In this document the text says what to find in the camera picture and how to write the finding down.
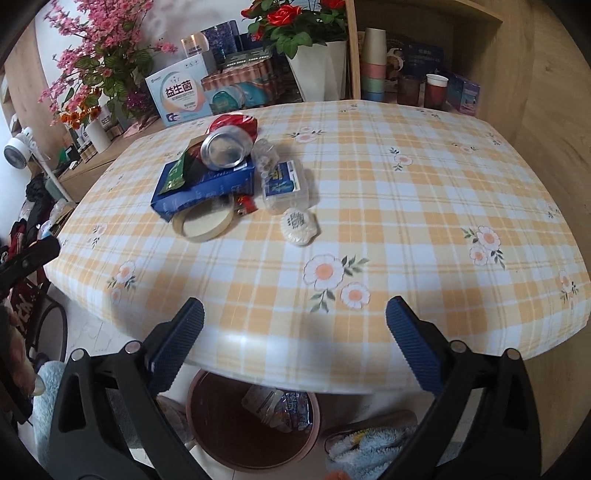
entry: wooden desk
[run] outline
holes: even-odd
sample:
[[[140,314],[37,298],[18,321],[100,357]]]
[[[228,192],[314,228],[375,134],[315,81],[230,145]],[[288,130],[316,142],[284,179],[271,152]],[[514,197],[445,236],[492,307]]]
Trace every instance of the wooden desk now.
[[[74,170],[65,171],[59,178],[61,184],[75,202],[82,200],[84,195],[96,183],[107,168],[138,138],[160,132],[165,128],[161,119],[155,121],[142,132],[124,138],[117,138],[104,152],[96,154],[88,162],[80,163]]]

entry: table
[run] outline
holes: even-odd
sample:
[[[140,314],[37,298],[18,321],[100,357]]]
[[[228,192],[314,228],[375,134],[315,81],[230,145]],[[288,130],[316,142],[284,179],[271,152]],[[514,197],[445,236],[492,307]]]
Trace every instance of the table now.
[[[147,126],[141,132],[130,137],[115,138],[113,143],[105,151],[97,153],[89,161],[82,161],[74,170],[66,170],[60,175],[60,183],[75,202],[79,202],[88,193],[90,188],[106,171],[107,168],[119,157],[133,142],[164,130],[161,119]]]
[[[313,178],[311,245],[259,210],[191,244],[150,208],[163,165],[211,119],[133,143],[59,235],[47,274],[91,313],[142,339],[189,296],[206,326],[188,361],[317,392],[419,389],[384,309],[402,295],[448,339],[493,355],[545,352],[591,310],[574,238],[539,179],[488,124],[380,103],[252,111],[259,136]]]

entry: wooden wall panel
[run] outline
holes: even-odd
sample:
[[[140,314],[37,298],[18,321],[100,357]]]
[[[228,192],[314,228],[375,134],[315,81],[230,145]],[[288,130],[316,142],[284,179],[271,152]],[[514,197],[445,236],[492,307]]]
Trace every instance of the wooden wall panel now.
[[[557,203],[591,270],[591,69],[552,11],[541,0],[528,1],[534,64],[514,145]],[[546,470],[591,409],[591,326],[525,364]]]
[[[57,156],[63,148],[62,139],[67,131],[62,124],[51,127],[53,114],[47,102],[37,102],[41,92],[47,88],[47,80],[39,57],[34,21],[23,32],[4,66],[12,103],[22,127],[33,129],[41,150],[57,164]]]

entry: white fan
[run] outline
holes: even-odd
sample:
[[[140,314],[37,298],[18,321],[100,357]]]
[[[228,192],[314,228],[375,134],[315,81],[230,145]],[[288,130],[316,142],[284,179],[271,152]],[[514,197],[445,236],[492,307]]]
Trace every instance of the white fan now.
[[[19,170],[22,170],[27,166],[27,161],[29,161],[31,157],[37,160],[37,163],[39,163],[41,168],[45,170],[47,176],[58,188],[64,198],[68,202],[73,202],[72,197],[68,195],[66,189],[53,174],[49,165],[47,165],[47,160],[49,160],[49,158],[43,155],[39,150],[39,147],[37,147],[37,142],[33,140],[33,130],[30,127],[26,127],[25,130],[8,141],[6,147],[4,147],[4,157],[10,165]]]

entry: clear plastic packaging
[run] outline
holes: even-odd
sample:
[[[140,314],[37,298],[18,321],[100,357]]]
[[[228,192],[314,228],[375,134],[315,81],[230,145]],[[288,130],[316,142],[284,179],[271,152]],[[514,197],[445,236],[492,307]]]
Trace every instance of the clear plastic packaging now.
[[[272,215],[281,215],[288,208],[307,210],[310,207],[308,184],[298,159],[279,162],[262,182],[265,207]]]
[[[271,175],[271,172],[273,172],[275,166],[279,163],[279,154],[275,149],[275,145],[266,138],[256,141],[252,147],[251,158],[263,180],[266,180]]]

